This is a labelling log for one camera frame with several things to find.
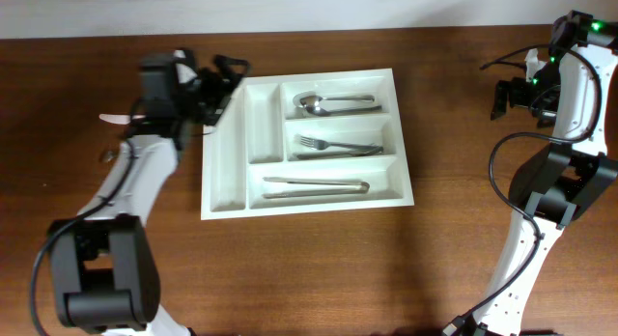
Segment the silver tablespoon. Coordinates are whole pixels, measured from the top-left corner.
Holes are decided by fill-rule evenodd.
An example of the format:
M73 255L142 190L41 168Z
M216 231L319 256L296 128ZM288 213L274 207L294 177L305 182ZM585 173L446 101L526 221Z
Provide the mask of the silver tablespoon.
M316 107L304 107L303 116L305 118L331 117L331 116L368 113L368 112L376 112L376 111L380 112L381 110L382 110L381 105L372 106L372 107L358 107L358 108L346 108L346 109L336 109L336 110L326 110L323 107L316 106Z
M293 104L298 108L308 108L310 106L317 107L322 101L374 102L375 100L376 98L373 95L321 97L314 92L305 92L294 96Z

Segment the small dark metal teaspoon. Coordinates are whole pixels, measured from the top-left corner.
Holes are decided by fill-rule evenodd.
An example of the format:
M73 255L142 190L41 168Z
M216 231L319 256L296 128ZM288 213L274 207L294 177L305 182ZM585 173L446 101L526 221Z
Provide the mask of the small dark metal teaspoon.
M103 151L99 157L101 163L109 163L116 158L117 154L112 150Z

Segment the silver fork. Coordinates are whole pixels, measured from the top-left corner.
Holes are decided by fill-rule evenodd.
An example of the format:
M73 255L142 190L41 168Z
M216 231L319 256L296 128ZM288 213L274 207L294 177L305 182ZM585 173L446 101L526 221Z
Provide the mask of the silver fork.
M295 158L298 160L311 160L311 159L328 159L339 157L363 157L376 154L382 154L383 147L378 146L370 150L365 151L350 151L350 152L337 152L337 153L320 153L320 154L295 154Z
M296 136L295 141L303 147L316 151L325 151L330 148L341 148L349 151L370 151L377 147L376 145L359 145L352 143L333 142L302 135Z

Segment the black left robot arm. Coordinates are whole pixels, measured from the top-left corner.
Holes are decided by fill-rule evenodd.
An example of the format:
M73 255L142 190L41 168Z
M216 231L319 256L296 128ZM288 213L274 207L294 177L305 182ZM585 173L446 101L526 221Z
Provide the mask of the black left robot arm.
M160 278L145 225L195 126L216 126L251 70L216 55L199 67L186 48L145 57L142 94L131 105L119 154L76 216L54 221L31 277L49 259L60 324L91 335L191 335L161 304Z

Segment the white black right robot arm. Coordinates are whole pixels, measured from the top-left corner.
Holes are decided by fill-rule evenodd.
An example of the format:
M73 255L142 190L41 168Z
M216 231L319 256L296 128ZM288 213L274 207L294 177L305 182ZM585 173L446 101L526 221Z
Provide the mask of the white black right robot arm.
M531 133L546 146L521 165L508 192L498 195L512 210L507 240L484 299L446 324L445 335L520 335L548 252L617 179L604 130L617 68L616 23L571 11L553 23L546 61L538 56L540 48L521 49L523 77L497 82L491 117L524 108L552 133Z

